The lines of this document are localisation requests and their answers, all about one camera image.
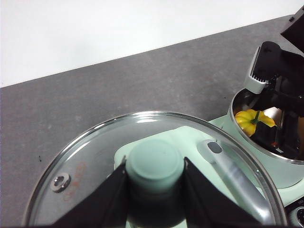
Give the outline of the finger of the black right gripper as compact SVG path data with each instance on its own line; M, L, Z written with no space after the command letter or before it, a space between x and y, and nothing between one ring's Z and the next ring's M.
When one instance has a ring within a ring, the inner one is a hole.
M263 146L271 146L276 140L277 126L272 127L264 122L258 122L254 133L254 142Z

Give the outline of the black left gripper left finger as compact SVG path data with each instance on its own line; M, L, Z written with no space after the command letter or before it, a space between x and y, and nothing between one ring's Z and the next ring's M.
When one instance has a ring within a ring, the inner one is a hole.
M129 206L126 159L88 197L58 219L55 226L124 226Z

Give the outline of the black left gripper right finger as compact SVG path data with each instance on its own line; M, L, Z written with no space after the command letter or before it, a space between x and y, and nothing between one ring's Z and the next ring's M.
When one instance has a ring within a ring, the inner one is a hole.
M182 200L188 226L260 226L261 223L219 191L184 158Z

